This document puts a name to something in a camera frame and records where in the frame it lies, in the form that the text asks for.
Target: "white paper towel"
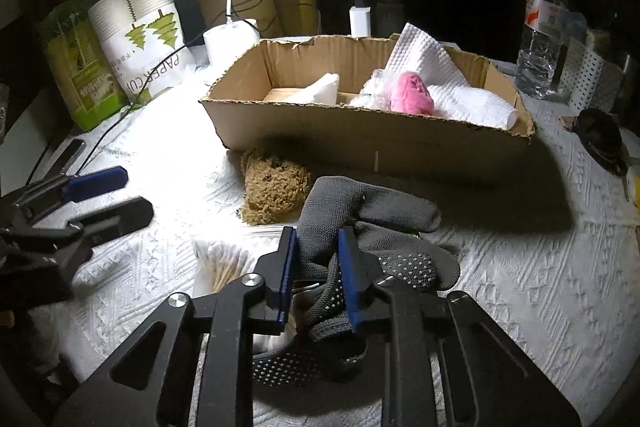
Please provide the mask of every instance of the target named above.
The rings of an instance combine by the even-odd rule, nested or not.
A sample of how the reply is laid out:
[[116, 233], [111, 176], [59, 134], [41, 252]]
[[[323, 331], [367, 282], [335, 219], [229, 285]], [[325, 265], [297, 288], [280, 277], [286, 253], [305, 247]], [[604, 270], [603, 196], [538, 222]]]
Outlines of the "white paper towel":
[[324, 103], [335, 105], [338, 99], [338, 84], [340, 76], [335, 73], [327, 73], [320, 80], [316, 80], [305, 89], [287, 97], [283, 102], [289, 103]]
[[509, 130], [518, 112], [506, 100], [485, 89], [469, 86], [449, 54], [427, 32], [407, 23], [386, 63], [397, 78], [418, 73], [435, 105], [434, 116]]

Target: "gray glove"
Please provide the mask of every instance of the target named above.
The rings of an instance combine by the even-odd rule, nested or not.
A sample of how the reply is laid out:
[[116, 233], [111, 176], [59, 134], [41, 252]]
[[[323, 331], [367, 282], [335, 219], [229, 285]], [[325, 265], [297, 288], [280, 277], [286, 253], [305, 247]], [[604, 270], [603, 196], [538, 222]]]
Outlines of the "gray glove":
[[375, 254], [386, 273], [416, 289], [448, 289], [460, 276], [458, 261], [417, 237], [439, 223], [440, 214], [429, 201], [342, 176], [319, 178], [300, 215], [298, 243], [302, 279], [322, 284], [295, 295], [296, 342], [254, 357], [254, 378], [270, 385], [342, 379], [366, 355], [366, 340], [351, 332], [344, 306], [335, 254], [341, 227], [354, 227], [358, 247]]
[[296, 323], [316, 327], [344, 310], [335, 246], [345, 225], [354, 227], [360, 249], [375, 254], [385, 273], [416, 289], [451, 288], [460, 276], [458, 261], [417, 237], [439, 224], [440, 213], [427, 200], [343, 176], [318, 178], [300, 215], [298, 242], [302, 278], [326, 283], [300, 296]]

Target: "wall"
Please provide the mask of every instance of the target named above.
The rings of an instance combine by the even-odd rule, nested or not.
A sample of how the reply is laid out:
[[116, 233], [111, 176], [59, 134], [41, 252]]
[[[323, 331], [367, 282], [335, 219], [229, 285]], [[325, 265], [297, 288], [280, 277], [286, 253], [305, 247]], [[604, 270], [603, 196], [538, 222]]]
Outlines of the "wall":
[[[18, 0], [0, 0], [0, 32], [20, 17]], [[9, 104], [12, 95], [9, 93]], [[0, 145], [0, 190], [2, 195], [22, 187], [47, 147], [57, 127], [50, 88], [43, 88], [17, 118]], [[44, 161], [51, 155], [49, 151]]]

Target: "tree logo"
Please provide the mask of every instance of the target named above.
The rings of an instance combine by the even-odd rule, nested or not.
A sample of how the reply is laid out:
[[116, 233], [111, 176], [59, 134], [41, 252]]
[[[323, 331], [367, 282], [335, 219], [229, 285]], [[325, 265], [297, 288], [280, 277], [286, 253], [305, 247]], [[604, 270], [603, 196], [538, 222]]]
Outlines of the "tree logo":
[[162, 10], [158, 10], [160, 16], [153, 22], [148, 24], [148, 28], [151, 28], [154, 31], [154, 35], [157, 35], [158, 38], [175, 49], [175, 41], [177, 41], [177, 24], [174, 20], [173, 13], [167, 13], [166, 15], [162, 15]]
[[145, 49], [146, 24], [141, 24], [140, 26], [132, 24], [131, 26], [133, 27], [133, 29], [129, 31], [129, 33], [127, 33], [125, 36], [141, 50]]

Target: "plastic bag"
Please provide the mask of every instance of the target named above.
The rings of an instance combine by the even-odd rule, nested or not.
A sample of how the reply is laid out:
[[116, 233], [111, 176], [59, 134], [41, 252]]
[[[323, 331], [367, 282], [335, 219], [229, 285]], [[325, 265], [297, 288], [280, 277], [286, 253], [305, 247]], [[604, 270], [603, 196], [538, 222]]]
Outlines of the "plastic bag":
[[71, 117], [89, 131], [127, 102], [87, 16], [87, 0], [69, 0], [38, 24], [49, 68]]
[[350, 107], [391, 110], [391, 89], [395, 77], [385, 70], [374, 70], [360, 93], [349, 103]]

